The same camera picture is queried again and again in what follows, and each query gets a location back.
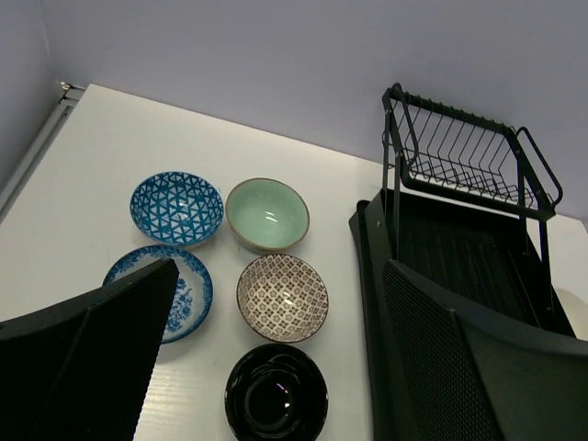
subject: bowl rim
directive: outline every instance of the bowl rim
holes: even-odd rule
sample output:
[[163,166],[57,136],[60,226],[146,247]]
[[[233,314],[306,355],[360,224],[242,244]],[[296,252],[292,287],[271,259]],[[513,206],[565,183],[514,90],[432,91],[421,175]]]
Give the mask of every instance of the bowl rim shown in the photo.
[[[161,239],[157,239],[155,237],[153,237],[151,234],[149,234],[148,232],[146,232],[143,228],[141,228],[137,222],[135,221],[135,219],[133,218],[132,215],[132,197],[135,195],[135,193],[137,192],[137,190],[143,185],[145,184],[147,181],[149,181],[150,179],[153,179],[156,176],[159,175],[172,175],[172,174],[180,174],[180,175],[188,175],[188,176],[192,176],[192,177],[197,177],[198,179],[203,180],[204,182],[206,182],[211,188],[214,189],[214,191],[217,193],[217,195],[219,196],[220,199],[220,220],[219,222],[212,228],[212,230],[210,231],[210,234],[208,236],[206,236],[203,239],[199,239],[199,240],[194,240],[192,242],[185,242],[185,243],[177,243],[177,242],[167,242],[167,241],[163,241]],[[163,245],[169,245],[169,246],[191,246],[191,245],[196,245],[198,243],[203,243],[205,241],[207,241],[208,239],[210,239],[215,232],[217,232],[217,230],[219,229],[219,227],[222,224],[222,218],[225,217],[225,203],[222,200],[222,195],[220,193],[220,191],[210,183],[210,181],[208,179],[205,179],[204,177],[200,176],[200,175],[194,175],[193,173],[189,173],[189,172],[182,172],[181,170],[168,170],[165,172],[159,172],[156,173],[154,175],[148,176],[145,179],[143,179],[136,187],[134,190],[132,190],[132,193],[130,194],[130,201],[129,201],[129,212],[130,212],[130,218],[132,219],[132,223],[135,224],[135,227],[137,227],[137,229],[142,232],[143,234],[145,234],[147,237],[149,237],[150,239],[154,240],[157,244],[163,244]]]
[[210,291],[210,299],[209,299],[209,301],[205,301],[204,309],[202,310],[202,313],[200,313],[200,315],[196,318],[196,320],[194,320],[194,322],[190,326],[188,326],[183,333],[180,333],[180,334],[178,334],[174,337],[168,338],[168,339],[164,339],[164,336],[162,335],[161,345],[167,345],[169,343],[173,343],[178,340],[181,340],[182,338],[188,337],[190,334],[192,334],[194,331],[196,331],[197,328],[200,327],[200,325],[209,316],[210,308],[212,307],[212,302],[214,300],[214,283],[212,282],[212,277],[210,276],[209,269],[206,268],[206,266],[204,265],[204,263],[202,263],[202,261],[200,259],[198,259],[194,254],[190,253],[189,251],[184,250],[182,248],[179,248],[177,246],[166,245],[166,244],[161,244],[161,243],[154,243],[152,245],[140,246],[139,248],[135,248],[134,250],[131,250],[128,253],[125,253],[114,264],[112,264],[112,266],[110,267],[110,269],[107,271],[107,273],[104,276],[104,280],[102,281],[102,286],[104,287],[105,285],[107,285],[107,281],[110,277],[110,273],[112,273],[114,271],[115,267],[117,267],[119,264],[121,264],[125,259],[128,259],[132,254],[139,253],[139,252],[148,253],[150,250],[153,250],[153,249],[165,249],[165,250],[168,250],[170,252],[170,254],[175,254],[175,255],[180,256],[186,260],[195,261],[196,264],[203,270],[203,273],[197,272],[197,274],[202,277],[204,284],[208,285],[209,291]]
[[[299,340],[292,340],[292,341],[277,340],[276,338],[268,337],[267,335],[262,334],[260,331],[258,331],[257,329],[255,329],[255,327],[251,323],[249,323],[249,321],[247,320],[247,318],[243,314],[243,310],[241,309],[241,302],[239,301],[239,286],[241,285],[241,281],[243,280],[243,275],[245,274],[245,272],[247,272],[247,270],[249,269],[249,266],[253,265],[258,260],[268,259],[268,258],[276,257],[276,256],[279,256],[279,255],[284,255],[284,256],[287,256],[287,257],[291,257],[293,259],[300,260],[303,264],[307,265],[312,271],[314,271],[314,273],[318,276],[319,280],[321,280],[322,286],[324,287],[324,294],[325,294],[326,299],[327,299],[327,310],[324,313],[324,316],[322,317],[322,322],[321,322],[321,324],[319,324],[319,327],[316,328],[312,334],[309,334],[309,335],[307,335],[304,338],[300,338]],[[257,257],[256,259],[254,259],[248,266],[245,267],[245,269],[243,270],[243,272],[239,276],[239,280],[237,281],[237,288],[235,289],[235,298],[237,299],[237,309],[239,310],[239,313],[241,314],[241,317],[243,317],[243,320],[245,321],[245,323],[247,323],[247,325],[251,329],[253,329],[256,334],[261,335],[262,337],[264,337],[265,339],[269,340],[270,342],[281,343],[282,345],[292,345],[294,343],[303,342],[304,340],[307,340],[307,339],[311,338],[312,336],[314,336],[316,333],[318,333],[322,329],[322,326],[326,322],[327,316],[329,315],[329,291],[327,289],[327,286],[324,283],[324,280],[322,280],[321,275],[319,274],[319,272],[316,269],[314,269],[306,261],[304,261],[304,260],[300,259],[299,257],[297,257],[295,255],[292,255],[292,254],[286,254],[286,253],[267,254],[267,255],[262,255],[260,257]]]
[[[298,199],[300,199],[300,201],[302,202],[302,205],[304,206],[304,209],[306,210],[306,229],[304,230],[304,232],[302,233],[300,238],[298,238],[296,241],[289,243],[288,245],[285,245],[285,246],[271,247],[271,246],[263,246],[258,243],[251,242],[250,240],[246,239],[240,232],[237,231],[235,226],[232,224],[231,216],[229,215],[229,206],[230,206],[230,202],[231,202],[231,197],[237,188],[243,186],[244,184],[248,184],[251,181],[275,182],[275,183],[280,184],[281,186],[284,186],[284,187],[288,188],[289,190],[291,190],[298,197]],[[225,203],[225,206],[226,206],[225,211],[226,211],[227,222],[229,222],[229,226],[231,227],[232,232],[234,232],[239,237],[239,239],[241,239],[245,243],[253,246],[254,248],[257,248],[257,249],[263,250],[263,251],[284,251],[284,250],[287,250],[288,248],[301,242],[302,239],[304,239],[306,237],[306,234],[309,232],[309,228],[311,227],[311,212],[309,211],[309,207],[306,205],[304,198],[302,198],[300,193],[298,191],[296,191],[294,188],[292,188],[291,186],[289,186],[288,184],[284,184],[282,181],[278,181],[277,179],[273,179],[271,177],[252,177],[249,179],[245,179],[243,182],[240,182],[231,190],[231,193],[229,193],[229,196],[227,197],[227,202]]]
[[324,375],[323,375],[321,369],[316,364],[316,361],[314,361],[314,359],[312,359],[311,356],[309,356],[306,352],[297,348],[296,346],[287,345],[284,343],[266,343],[266,344],[254,347],[250,351],[247,351],[246,354],[241,356],[241,358],[239,358],[237,363],[235,363],[235,365],[232,367],[231,373],[229,374],[229,377],[227,378],[227,383],[226,383],[225,389],[224,389],[224,411],[225,411],[225,416],[227,418],[227,421],[229,423],[229,427],[231,428],[235,437],[239,438],[239,436],[242,435],[242,433],[237,434],[237,430],[234,426],[233,412],[231,409],[231,405],[234,402],[234,400],[232,400],[232,397],[234,397],[234,387],[232,387],[232,384],[234,383],[235,378],[240,373],[240,371],[243,369],[243,366],[250,360],[250,358],[252,356],[256,355],[257,353],[264,352],[264,351],[266,351],[268,349],[272,349],[272,348],[280,349],[283,353],[287,353],[287,354],[293,356],[300,363],[302,363],[300,360],[303,359],[304,362],[307,363],[307,366],[311,367],[311,369],[314,371],[315,374],[318,374],[316,379],[319,379],[321,382],[322,391],[324,392],[324,401],[322,402],[321,423],[317,427],[316,433],[313,434],[314,435],[313,439],[316,439],[318,437],[318,435],[324,429],[324,424],[326,423],[327,417],[329,414],[329,404],[330,404],[329,403],[329,401],[330,401],[329,388],[327,386],[326,380],[324,379]]

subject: white table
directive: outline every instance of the white table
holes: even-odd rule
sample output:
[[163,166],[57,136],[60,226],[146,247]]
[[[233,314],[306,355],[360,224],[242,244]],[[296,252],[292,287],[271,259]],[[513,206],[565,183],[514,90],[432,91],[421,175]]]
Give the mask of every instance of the white table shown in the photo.
[[[0,224],[0,321],[100,286],[119,257],[152,243],[134,227],[129,200],[146,176],[165,170],[201,175],[224,197],[254,176],[284,181],[304,197],[311,229],[291,253],[321,274],[330,295],[323,328],[296,345],[315,360],[329,390],[320,439],[370,439],[359,273],[347,221],[359,199],[376,195],[379,164],[90,86]],[[530,230],[537,238],[536,225]],[[588,338],[588,234],[562,216],[549,222],[549,234],[554,286],[563,289],[574,329]],[[212,276],[212,309],[192,335],[162,346],[137,440],[233,439],[226,380],[242,355],[266,343],[235,301],[237,279],[256,255],[226,221],[190,251]]]

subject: wire rack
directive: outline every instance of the wire rack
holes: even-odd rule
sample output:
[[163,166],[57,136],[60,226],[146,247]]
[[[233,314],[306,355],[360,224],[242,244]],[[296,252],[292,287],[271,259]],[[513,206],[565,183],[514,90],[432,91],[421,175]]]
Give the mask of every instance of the wire rack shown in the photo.
[[[561,185],[526,128],[515,131],[396,84],[382,98],[384,162],[400,166],[402,183],[438,196],[546,220],[561,201]],[[544,190],[519,141],[525,135],[557,196]],[[389,161],[388,149],[394,151]],[[384,186],[387,186],[384,171]]]

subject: purple wall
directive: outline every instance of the purple wall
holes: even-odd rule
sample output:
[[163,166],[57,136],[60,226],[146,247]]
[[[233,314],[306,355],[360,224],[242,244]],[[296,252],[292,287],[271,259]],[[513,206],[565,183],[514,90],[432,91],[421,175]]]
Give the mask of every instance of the purple wall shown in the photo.
[[525,124],[566,189],[560,211],[588,218],[583,0],[41,2],[60,78],[356,156],[380,158],[394,81]]
[[39,0],[1,0],[0,190],[57,104],[59,94]]

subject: black dish rack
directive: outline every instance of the black dish rack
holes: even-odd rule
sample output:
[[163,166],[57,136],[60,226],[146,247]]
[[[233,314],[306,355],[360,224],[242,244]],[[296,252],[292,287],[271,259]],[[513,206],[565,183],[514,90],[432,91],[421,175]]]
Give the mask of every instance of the black dish rack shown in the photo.
[[[349,221],[359,258],[377,440],[390,439],[394,418],[410,416],[399,414],[410,410],[391,409],[391,397],[406,391],[390,384],[399,361],[382,282],[389,260],[519,322],[574,336],[549,271],[547,220],[563,191],[529,130],[411,95],[399,84],[382,100],[382,189],[372,201],[359,201]],[[527,219],[538,221],[540,255]]]

